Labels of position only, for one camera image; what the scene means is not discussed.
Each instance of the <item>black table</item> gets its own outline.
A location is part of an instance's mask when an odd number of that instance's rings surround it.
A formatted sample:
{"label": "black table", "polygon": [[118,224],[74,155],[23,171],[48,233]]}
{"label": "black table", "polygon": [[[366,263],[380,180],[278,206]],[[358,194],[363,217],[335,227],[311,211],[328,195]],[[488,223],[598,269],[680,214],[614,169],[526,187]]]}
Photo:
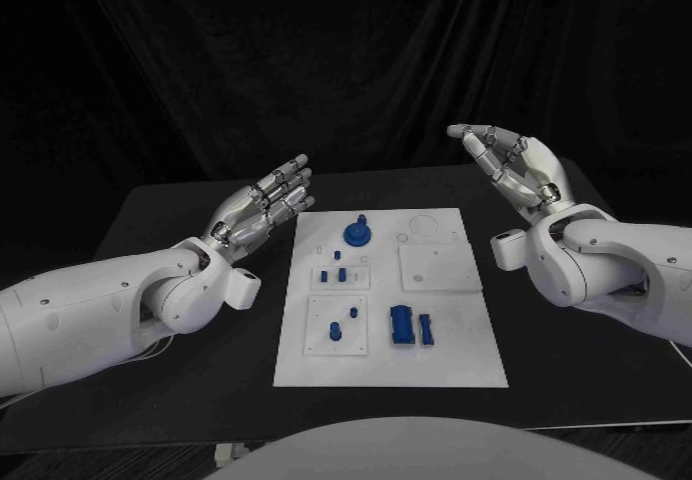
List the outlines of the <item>black table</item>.
{"label": "black table", "polygon": [[[576,166],[563,163],[578,201],[609,212]],[[136,188],[96,259],[197,236],[217,204],[246,183]],[[667,342],[608,317],[552,306],[524,270],[497,269],[490,237],[527,225],[475,165],[315,175],[309,190],[315,211],[459,208],[508,388],[272,387],[291,221],[237,264],[262,279],[252,309],[224,306],[198,332],[175,337],[162,355],[18,402],[0,424],[0,452],[272,440],[345,420],[402,415],[517,428],[692,419],[692,370]]]}

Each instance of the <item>floor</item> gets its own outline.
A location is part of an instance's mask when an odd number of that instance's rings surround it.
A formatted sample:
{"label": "floor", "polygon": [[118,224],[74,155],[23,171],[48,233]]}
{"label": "floor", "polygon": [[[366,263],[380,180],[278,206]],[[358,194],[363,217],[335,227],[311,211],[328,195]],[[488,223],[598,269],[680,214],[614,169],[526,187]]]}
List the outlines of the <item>floor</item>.
{"label": "floor", "polygon": [[[692,478],[692,429],[569,429],[542,435],[619,460],[663,480]],[[260,445],[249,445],[249,450]],[[216,471],[214,445],[50,452],[14,458],[5,480],[197,480]]]}

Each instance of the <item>small blue part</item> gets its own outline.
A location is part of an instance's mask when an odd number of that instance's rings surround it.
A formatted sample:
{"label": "small blue part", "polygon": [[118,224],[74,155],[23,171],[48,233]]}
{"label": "small blue part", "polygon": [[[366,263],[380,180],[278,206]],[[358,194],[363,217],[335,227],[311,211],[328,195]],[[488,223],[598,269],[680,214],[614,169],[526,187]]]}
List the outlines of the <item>small blue part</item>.
{"label": "small blue part", "polygon": [[432,332],[429,331],[429,315],[420,314],[420,339],[423,345],[433,345]]}
{"label": "small blue part", "polygon": [[370,227],[366,225],[364,215],[357,216],[357,222],[351,223],[343,231],[343,240],[351,247],[361,247],[367,244],[371,237]]}
{"label": "small blue part", "polygon": [[337,342],[341,339],[341,329],[338,328],[338,322],[328,324],[328,338]]}
{"label": "small blue part", "polygon": [[390,308],[390,315],[393,343],[415,343],[413,325],[410,323],[410,307],[406,307],[405,305],[396,305]]}

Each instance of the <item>black backdrop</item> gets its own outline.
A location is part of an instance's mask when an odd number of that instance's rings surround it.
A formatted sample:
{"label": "black backdrop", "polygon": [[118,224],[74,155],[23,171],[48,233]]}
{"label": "black backdrop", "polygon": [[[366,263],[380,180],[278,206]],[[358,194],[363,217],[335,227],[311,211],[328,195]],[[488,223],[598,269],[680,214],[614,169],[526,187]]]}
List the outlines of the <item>black backdrop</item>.
{"label": "black backdrop", "polygon": [[134,186],[258,177],[298,153],[317,172],[467,162],[444,135],[455,122],[536,136],[576,161],[622,221],[690,226],[677,8],[641,0],[2,7],[5,282],[89,258]]}

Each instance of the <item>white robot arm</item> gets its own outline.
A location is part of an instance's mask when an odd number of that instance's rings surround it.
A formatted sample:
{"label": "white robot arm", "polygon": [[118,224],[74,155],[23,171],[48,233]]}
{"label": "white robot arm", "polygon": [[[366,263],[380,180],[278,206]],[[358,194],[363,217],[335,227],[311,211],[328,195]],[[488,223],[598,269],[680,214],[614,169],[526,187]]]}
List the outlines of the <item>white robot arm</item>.
{"label": "white robot arm", "polygon": [[497,266],[526,267],[556,306],[692,346],[692,229],[619,223],[576,204],[559,160],[537,139],[487,125],[452,125],[446,134],[530,223],[493,237]]}
{"label": "white robot arm", "polygon": [[234,192],[200,238],[54,270],[0,292],[0,397],[128,361],[162,338],[198,330],[223,302],[252,306],[260,282],[232,264],[312,205],[305,163],[299,155]]}

